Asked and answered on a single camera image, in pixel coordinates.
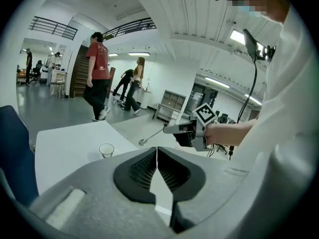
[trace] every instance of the balcony railing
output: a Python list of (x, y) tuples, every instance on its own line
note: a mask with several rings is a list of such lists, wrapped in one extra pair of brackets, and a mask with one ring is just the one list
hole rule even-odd
[(73, 40), (76, 32), (76, 28), (64, 25), (62, 23), (35, 16), (29, 26), (31, 30), (37, 30), (46, 32), (49, 34), (55, 34)]
[(104, 40), (109, 40), (123, 34), (154, 28), (156, 28), (156, 26), (151, 18), (143, 18), (107, 31), (103, 34), (103, 37)]

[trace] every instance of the white table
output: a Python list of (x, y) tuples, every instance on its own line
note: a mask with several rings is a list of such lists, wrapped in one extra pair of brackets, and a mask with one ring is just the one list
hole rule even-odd
[(41, 131), (35, 145), (35, 175), (39, 194), (90, 162), (103, 159), (99, 147), (114, 146), (115, 155), (137, 150), (107, 122)]

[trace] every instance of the white pillar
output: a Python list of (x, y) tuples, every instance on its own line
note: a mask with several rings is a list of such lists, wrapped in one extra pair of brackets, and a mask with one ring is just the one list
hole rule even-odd
[(0, 107), (11, 105), (18, 111), (16, 101), (16, 66), (28, 27), (46, 0), (23, 0), (7, 22), (0, 43)]

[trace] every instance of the person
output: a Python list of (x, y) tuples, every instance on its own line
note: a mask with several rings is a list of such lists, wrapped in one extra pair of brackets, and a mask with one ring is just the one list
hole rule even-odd
[(126, 96), (126, 102), (123, 107), (123, 110), (128, 112), (131, 110), (131, 107), (132, 107), (135, 115), (141, 110), (141, 108), (138, 105), (138, 103), (135, 101), (135, 99), (133, 98), (133, 95), (138, 88), (142, 89), (142, 79), (144, 76), (145, 58), (139, 57), (136, 63), (138, 65), (133, 72), (133, 77), (131, 77), (131, 81), (130, 81), (131, 87), (128, 92), (128, 95)]
[(46, 80), (46, 85), (49, 86), (52, 80), (52, 71), (55, 69), (58, 63), (58, 57), (60, 57), (60, 52), (55, 53), (52, 55), (50, 59), (50, 66), (48, 67), (48, 78)]
[(257, 155), (297, 133), (314, 133), (319, 125), (319, 59), (306, 27), (288, 0), (241, 0), (283, 26), (266, 71), (267, 89), (257, 119), (239, 124), (210, 124), (208, 144), (237, 146), (230, 165), (250, 170)]
[(123, 90), (122, 90), (122, 94), (120, 97), (120, 101), (122, 101), (122, 102), (124, 101), (125, 92), (126, 92), (126, 89), (128, 88), (128, 85), (131, 81), (131, 77), (133, 77), (133, 72), (134, 72), (133, 69), (129, 69), (121, 75), (121, 80), (120, 80), (118, 86), (113, 91), (113, 94), (112, 94), (113, 97), (116, 96), (116, 93), (118, 92), (120, 86), (123, 85)]
[(110, 108), (104, 106), (111, 78), (108, 69), (109, 51), (102, 41), (103, 35), (100, 32), (92, 34), (91, 45), (86, 54), (89, 58), (89, 71), (83, 98), (93, 107), (93, 121), (104, 120), (110, 111)]
[(26, 57), (26, 80), (25, 84), (29, 85), (30, 83), (30, 71), (32, 69), (32, 53), (29, 48), (26, 49), (27, 57)]

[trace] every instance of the gray floor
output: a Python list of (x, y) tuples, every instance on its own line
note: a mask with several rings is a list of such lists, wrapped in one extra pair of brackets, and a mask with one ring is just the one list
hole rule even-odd
[[(30, 144), (35, 144), (39, 131), (85, 124), (92, 122), (92, 107), (83, 98), (58, 99), (50, 97), (49, 87), (17, 86), (19, 114), (29, 128)], [(109, 124), (151, 114), (151, 110), (141, 110), (138, 115), (113, 106), (107, 115)]]

